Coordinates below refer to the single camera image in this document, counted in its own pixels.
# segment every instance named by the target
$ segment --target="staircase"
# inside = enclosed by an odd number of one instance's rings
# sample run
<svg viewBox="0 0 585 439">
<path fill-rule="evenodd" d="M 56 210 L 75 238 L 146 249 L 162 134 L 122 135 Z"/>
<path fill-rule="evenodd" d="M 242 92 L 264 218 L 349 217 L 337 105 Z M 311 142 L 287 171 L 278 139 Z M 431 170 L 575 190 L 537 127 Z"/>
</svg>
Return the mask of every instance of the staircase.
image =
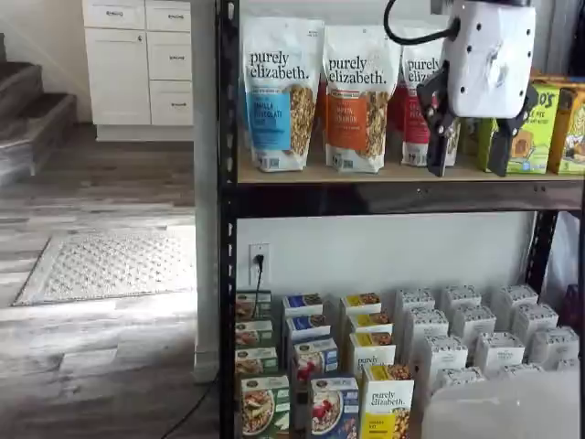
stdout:
<svg viewBox="0 0 585 439">
<path fill-rule="evenodd" d="M 0 34 L 0 187 L 35 175 L 76 120 L 75 96 L 44 93 L 41 68 L 6 60 Z"/>
</svg>

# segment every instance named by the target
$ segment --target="wooden floor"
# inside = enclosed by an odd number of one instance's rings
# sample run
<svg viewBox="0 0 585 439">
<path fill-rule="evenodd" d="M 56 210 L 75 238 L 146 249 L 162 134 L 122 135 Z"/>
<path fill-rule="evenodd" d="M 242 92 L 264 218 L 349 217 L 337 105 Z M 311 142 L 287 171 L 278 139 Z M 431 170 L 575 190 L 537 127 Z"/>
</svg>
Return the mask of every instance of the wooden floor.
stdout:
<svg viewBox="0 0 585 439">
<path fill-rule="evenodd" d="M 0 188 L 0 437 L 160 438 L 197 401 L 194 294 L 9 307 L 55 232 L 194 224 L 190 144 L 95 144 Z M 216 437 L 213 391 L 172 438 Z"/>
</svg>

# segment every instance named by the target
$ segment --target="door mat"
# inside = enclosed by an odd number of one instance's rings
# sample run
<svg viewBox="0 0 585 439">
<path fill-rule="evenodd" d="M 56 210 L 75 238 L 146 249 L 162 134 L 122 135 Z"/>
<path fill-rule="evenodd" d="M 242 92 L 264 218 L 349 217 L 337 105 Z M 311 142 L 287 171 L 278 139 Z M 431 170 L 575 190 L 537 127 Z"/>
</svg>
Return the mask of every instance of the door mat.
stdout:
<svg viewBox="0 0 585 439">
<path fill-rule="evenodd" d="M 196 286 L 195 228 L 64 234 L 51 238 L 13 305 L 184 292 Z"/>
</svg>

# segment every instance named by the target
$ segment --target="electrical outlet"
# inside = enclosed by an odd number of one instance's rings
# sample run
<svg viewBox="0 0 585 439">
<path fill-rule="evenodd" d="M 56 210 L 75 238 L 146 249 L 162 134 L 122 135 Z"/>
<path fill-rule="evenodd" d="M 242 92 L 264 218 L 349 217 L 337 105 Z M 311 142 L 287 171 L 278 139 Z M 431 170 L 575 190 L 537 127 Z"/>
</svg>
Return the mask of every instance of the electrical outlet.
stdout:
<svg viewBox="0 0 585 439">
<path fill-rule="evenodd" d="M 270 255 L 270 245 L 269 244 L 251 244 L 250 245 L 250 255 L 249 255 L 249 263 L 248 266 L 250 267 L 250 286 L 252 288 L 256 288 L 258 285 L 258 276 L 260 275 L 260 269 L 258 268 L 258 264 L 254 262 L 254 258 L 257 255 L 264 256 L 264 264 L 262 266 L 262 278 L 260 283 L 260 288 L 263 288 L 264 285 L 267 285 L 271 282 L 271 255 Z"/>
</svg>

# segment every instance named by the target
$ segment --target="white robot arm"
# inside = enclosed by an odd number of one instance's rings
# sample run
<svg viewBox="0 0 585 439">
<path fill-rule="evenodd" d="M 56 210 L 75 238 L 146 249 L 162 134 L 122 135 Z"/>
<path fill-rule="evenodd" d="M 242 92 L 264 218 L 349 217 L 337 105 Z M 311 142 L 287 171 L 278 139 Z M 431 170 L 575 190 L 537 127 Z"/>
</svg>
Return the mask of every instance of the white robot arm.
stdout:
<svg viewBox="0 0 585 439">
<path fill-rule="evenodd" d="M 529 0 L 454 0 L 450 25 L 426 37 L 403 38 L 388 19 L 396 0 L 389 0 L 384 28 L 396 43 L 424 44 L 445 38 L 442 66 L 417 88 L 422 114 L 431 131 L 427 164 L 444 174 L 447 142 L 457 117 L 495 118 L 488 167 L 505 176 L 512 139 L 537 103 L 529 85 L 536 10 Z"/>
</svg>

